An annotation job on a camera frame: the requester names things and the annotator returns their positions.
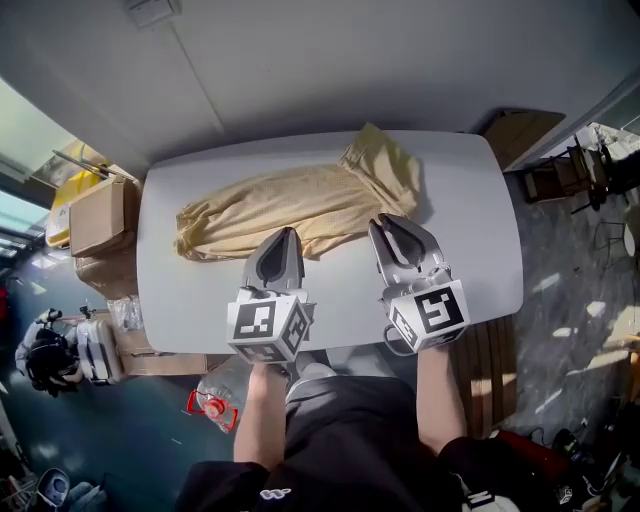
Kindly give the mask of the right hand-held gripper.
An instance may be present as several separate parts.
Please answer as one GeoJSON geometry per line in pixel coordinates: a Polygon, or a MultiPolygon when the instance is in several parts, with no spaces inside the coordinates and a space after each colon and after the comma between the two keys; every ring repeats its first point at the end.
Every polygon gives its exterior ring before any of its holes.
{"type": "Polygon", "coordinates": [[[436,238],[388,213],[369,221],[368,236],[385,283],[383,342],[392,353],[416,354],[459,338],[470,325],[468,306],[436,238]]]}

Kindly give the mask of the beige cloth trousers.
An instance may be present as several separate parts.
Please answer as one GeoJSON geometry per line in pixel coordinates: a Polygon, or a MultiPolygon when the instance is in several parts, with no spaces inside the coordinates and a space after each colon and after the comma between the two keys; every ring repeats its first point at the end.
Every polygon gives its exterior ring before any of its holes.
{"type": "Polygon", "coordinates": [[[303,256],[317,260],[366,235],[381,213],[410,217],[421,189],[419,159],[366,124],[334,163],[262,174],[186,205],[176,215],[174,249],[190,261],[241,259],[291,227],[303,256]]]}

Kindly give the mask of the person's left forearm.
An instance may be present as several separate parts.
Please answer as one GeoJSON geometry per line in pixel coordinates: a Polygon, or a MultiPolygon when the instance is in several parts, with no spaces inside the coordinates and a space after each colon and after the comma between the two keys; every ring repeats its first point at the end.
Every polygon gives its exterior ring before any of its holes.
{"type": "Polygon", "coordinates": [[[287,378],[282,367],[256,364],[237,427],[233,460],[255,463],[267,470],[284,460],[287,378]]]}

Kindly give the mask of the person's right forearm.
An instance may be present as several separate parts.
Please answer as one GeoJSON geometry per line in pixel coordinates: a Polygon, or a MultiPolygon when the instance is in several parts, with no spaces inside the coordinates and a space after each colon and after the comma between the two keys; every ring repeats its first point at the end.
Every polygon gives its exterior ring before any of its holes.
{"type": "Polygon", "coordinates": [[[450,345],[418,353],[416,414],[422,444],[438,455],[466,435],[466,419],[454,376],[450,345]]]}

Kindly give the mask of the stack of wooden planks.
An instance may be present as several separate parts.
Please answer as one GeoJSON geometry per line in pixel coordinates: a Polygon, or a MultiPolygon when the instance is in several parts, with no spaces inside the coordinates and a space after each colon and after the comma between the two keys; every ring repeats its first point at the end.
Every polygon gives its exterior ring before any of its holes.
{"type": "Polygon", "coordinates": [[[469,326],[452,344],[469,436],[488,437],[516,412],[516,336],[511,315],[469,326]]]}

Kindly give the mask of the large cardboard box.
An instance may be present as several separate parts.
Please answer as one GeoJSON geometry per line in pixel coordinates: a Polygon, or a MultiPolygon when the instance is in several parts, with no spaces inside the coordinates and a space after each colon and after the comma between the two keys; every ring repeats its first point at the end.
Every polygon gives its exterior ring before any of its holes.
{"type": "Polygon", "coordinates": [[[106,251],[74,259],[76,276],[106,300],[138,294],[136,249],[106,251]]]}

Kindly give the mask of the small cardboard box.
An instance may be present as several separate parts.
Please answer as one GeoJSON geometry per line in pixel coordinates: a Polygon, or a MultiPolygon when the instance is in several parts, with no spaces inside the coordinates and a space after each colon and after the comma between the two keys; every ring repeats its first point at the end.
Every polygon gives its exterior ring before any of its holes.
{"type": "Polygon", "coordinates": [[[70,251],[75,258],[129,246],[137,233],[137,184],[114,176],[83,192],[69,205],[70,251]]]}

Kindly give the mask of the silver suitcase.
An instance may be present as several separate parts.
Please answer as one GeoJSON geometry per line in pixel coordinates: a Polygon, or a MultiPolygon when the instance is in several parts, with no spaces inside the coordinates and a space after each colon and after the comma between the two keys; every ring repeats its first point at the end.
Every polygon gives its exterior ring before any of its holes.
{"type": "Polygon", "coordinates": [[[85,319],[76,326],[77,352],[84,377],[94,385],[115,385],[126,377],[113,329],[107,320],[85,319]]]}

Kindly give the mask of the person's black shirt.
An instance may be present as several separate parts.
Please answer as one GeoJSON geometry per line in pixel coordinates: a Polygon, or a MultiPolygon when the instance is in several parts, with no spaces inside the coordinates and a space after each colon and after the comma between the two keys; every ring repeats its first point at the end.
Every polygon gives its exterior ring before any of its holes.
{"type": "Polygon", "coordinates": [[[402,380],[331,376],[286,407],[284,460],[195,464],[176,512],[462,512],[488,491],[499,512],[557,512],[553,492],[506,442],[468,436],[434,454],[418,435],[402,380]]]}

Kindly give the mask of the thin metal rod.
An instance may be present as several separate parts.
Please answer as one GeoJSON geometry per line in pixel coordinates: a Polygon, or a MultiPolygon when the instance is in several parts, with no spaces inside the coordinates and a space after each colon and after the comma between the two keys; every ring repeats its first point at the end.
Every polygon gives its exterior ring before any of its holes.
{"type": "Polygon", "coordinates": [[[71,156],[66,155],[60,151],[53,150],[53,154],[63,160],[66,160],[86,171],[93,173],[94,175],[99,176],[101,179],[107,179],[109,176],[118,176],[125,179],[130,179],[136,181],[136,178],[130,175],[129,173],[118,170],[114,166],[108,167],[102,164],[93,164],[84,159],[77,160],[72,158],[71,156]]]}

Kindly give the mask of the black chair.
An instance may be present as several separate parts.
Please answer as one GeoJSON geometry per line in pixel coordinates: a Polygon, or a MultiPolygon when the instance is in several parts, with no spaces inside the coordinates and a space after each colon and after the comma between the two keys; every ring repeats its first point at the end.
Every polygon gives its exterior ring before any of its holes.
{"type": "Polygon", "coordinates": [[[589,207],[599,211],[611,195],[626,196],[626,193],[640,187],[640,149],[620,160],[613,160],[607,149],[604,150],[603,170],[605,184],[593,184],[588,190],[589,202],[571,212],[572,215],[589,207]]]}

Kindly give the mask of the red bag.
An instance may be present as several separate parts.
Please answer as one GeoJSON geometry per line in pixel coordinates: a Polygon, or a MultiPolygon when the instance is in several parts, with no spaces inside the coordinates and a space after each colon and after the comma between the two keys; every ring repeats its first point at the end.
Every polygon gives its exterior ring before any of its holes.
{"type": "Polygon", "coordinates": [[[570,468],[571,460],[568,457],[524,436],[510,431],[498,430],[495,438],[509,444],[516,453],[551,479],[564,474],[570,468]]]}

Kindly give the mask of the grey waist pouch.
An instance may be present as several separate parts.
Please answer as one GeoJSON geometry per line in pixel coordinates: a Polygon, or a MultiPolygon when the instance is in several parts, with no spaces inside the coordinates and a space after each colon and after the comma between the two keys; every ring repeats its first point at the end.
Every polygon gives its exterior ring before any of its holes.
{"type": "Polygon", "coordinates": [[[482,491],[465,496],[462,512],[499,512],[499,509],[495,496],[488,491],[482,491]]]}

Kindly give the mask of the grey shoe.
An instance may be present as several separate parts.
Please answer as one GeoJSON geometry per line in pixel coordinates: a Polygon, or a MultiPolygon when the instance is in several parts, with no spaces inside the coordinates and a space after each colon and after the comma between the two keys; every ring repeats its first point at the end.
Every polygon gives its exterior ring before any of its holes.
{"type": "Polygon", "coordinates": [[[41,476],[36,494],[49,506],[59,508],[66,500],[70,490],[67,474],[57,468],[46,470],[41,476]]]}

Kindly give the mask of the white wall box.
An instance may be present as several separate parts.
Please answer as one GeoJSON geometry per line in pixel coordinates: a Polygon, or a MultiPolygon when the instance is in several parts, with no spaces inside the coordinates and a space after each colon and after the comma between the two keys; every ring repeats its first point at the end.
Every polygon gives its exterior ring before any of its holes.
{"type": "Polygon", "coordinates": [[[180,14],[180,0],[126,0],[126,10],[140,28],[149,28],[180,14]]]}

